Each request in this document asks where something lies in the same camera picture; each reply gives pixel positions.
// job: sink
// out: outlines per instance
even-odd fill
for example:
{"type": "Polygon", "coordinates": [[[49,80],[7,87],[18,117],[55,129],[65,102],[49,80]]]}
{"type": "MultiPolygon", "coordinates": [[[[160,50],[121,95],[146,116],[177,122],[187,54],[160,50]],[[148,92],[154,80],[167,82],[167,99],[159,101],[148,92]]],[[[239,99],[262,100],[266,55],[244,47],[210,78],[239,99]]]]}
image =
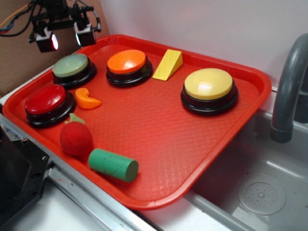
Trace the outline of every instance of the sink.
{"type": "Polygon", "coordinates": [[[281,144],[270,121],[257,111],[186,196],[232,230],[307,230],[308,126],[281,144]]]}

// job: orange toy piece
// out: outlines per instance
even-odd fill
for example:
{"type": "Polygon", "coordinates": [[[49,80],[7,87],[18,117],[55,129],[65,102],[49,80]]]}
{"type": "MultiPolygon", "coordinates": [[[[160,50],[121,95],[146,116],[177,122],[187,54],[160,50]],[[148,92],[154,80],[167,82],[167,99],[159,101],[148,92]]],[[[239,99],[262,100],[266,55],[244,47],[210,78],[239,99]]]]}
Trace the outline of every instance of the orange toy piece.
{"type": "Polygon", "coordinates": [[[79,107],[84,109],[96,108],[102,104],[101,101],[89,97],[90,92],[87,88],[79,88],[75,91],[76,102],[79,107]]]}

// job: red tray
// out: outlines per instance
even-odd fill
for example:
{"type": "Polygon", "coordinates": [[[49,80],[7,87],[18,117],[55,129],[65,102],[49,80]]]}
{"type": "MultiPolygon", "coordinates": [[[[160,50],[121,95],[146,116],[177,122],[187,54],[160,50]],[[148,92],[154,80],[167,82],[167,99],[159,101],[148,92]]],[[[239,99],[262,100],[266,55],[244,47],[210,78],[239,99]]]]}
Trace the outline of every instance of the red tray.
{"type": "Polygon", "coordinates": [[[75,114],[85,120],[95,148],[139,162],[139,172],[132,183],[92,171],[87,156],[66,155],[59,141],[64,123],[42,129],[28,124],[25,99],[33,91],[52,84],[52,70],[12,95],[3,113],[125,206],[137,210],[154,209],[174,202],[189,190],[266,100],[271,82],[253,68],[182,51],[183,65],[167,81],[150,78],[132,88],[113,87],[105,76],[107,60],[128,49],[145,52],[153,64],[153,73],[167,49],[180,50],[123,35],[104,37],[96,45],[82,48],[77,53],[87,55],[98,70],[96,77],[84,87],[89,89],[90,97],[101,100],[102,105],[91,110],[77,106],[75,114]],[[238,103],[217,116],[191,114],[181,105],[184,80],[196,70],[211,67],[231,74],[239,90],[238,103]]]}

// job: sink drain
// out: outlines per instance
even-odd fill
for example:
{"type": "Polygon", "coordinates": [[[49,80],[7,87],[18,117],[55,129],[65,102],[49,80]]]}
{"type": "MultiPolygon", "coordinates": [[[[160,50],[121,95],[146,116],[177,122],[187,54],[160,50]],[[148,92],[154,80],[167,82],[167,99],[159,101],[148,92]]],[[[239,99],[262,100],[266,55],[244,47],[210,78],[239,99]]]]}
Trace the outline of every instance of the sink drain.
{"type": "Polygon", "coordinates": [[[239,199],[248,211],[258,215],[271,215],[283,208],[286,196],[276,180],[256,177],[240,186],[239,199]]]}

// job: green foam cylinder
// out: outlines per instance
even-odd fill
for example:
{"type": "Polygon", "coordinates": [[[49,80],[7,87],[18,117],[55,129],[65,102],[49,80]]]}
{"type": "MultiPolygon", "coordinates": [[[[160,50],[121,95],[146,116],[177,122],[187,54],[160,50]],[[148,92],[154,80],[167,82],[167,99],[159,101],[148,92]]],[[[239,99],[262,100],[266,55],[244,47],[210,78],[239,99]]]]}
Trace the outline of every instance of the green foam cylinder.
{"type": "Polygon", "coordinates": [[[138,173],[136,160],[102,149],[94,149],[88,159],[91,169],[108,176],[132,182],[138,173]]]}

